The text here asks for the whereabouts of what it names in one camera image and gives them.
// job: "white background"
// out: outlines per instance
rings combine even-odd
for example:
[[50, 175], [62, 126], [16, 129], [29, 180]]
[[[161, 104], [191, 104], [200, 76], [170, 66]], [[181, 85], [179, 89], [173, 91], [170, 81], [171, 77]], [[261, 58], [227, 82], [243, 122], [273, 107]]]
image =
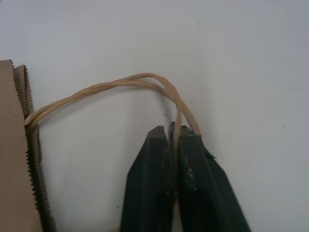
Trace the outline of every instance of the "white background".
[[[134, 73], [165, 76], [252, 231], [307, 232], [308, 10], [307, 0], [2, 0], [0, 59], [28, 66], [36, 109]], [[118, 225], [126, 174], [147, 132], [174, 117], [163, 97], [123, 87], [44, 120], [59, 231]]]

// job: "white surface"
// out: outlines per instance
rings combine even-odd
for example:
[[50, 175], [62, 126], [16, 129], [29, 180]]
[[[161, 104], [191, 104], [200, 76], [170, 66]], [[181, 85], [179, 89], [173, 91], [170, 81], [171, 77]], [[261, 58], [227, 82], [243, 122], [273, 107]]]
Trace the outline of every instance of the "white surface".
[[[36, 109], [134, 73], [167, 77], [252, 231], [307, 232], [308, 8], [305, 0], [3, 0], [0, 58], [28, 66]], [[165, 102], [119, 88], [41, 124], [60, 232], [119, 224], [126, 174], [147, 132], [175, 117]]]

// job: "twisted paper handle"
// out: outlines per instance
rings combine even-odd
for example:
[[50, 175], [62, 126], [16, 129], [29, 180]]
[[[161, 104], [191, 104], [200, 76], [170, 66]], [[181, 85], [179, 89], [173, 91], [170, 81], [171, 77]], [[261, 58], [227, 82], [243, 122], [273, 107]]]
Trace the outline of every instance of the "twisted paper handle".
[[[165, 88], [162, 88], [156, 84], [152, 84], [146, 81], [142, 81], [140, 79], [146, 78], [146, 77], [152, 77], [159, 81]], [[31, 115], [29, 115], [25, 119], [25, 126], [26, 125], [32, 125], [35, 126], [37, 125], [38, 121], [42, 120], [49, 114], [51, 114], [53, 111], [57, 110], [63, 105], [69, 104], [75, 100], [81, 99], [85, 96], [92, 95], [110, 88], [114, 88], [117, 86], [134, 86], [134, 87], [146, 87], [150, 89], [154, 89], [163, 95], [169, 97], [176, 105], [177, 108], [177, 116], [175, 119], [175, 125], [174, 125], [174, 131], [173, 131], [173, 150], [175, 151], [173, 154], [173, 161], [174, 161], [174, 170], [177, 170], [177, 146], [178, 146], [178, 139], [180, 136], [181, 132], [181, 124], [182, 124], [182, 113], [184, 113], [185, 117], [187, 118], [187, 121], [189, 122], [192, 130], [196, 134], [200, 134], [197, 122], [193, 116], [193, 114], [190, 112], [188, 107], [183, 103], [181, 100], [179, 93], [177, 92], [177, 89], [175, 86], [173, 86], [166, 78], [153, 74], [153, 73], [140, 73], [140, 74], [135, 74], [132, 76], [128, 76], [116, 81], [112, 82], [105, 82], [105, 83], [99, 83], [93, 86], [89, 86], [85, 89], [82, 89], [73, 95], [58, 100], [54, 103], [51, 103], [45, 107], [42, 107], [41, 109], [35, 111]]]

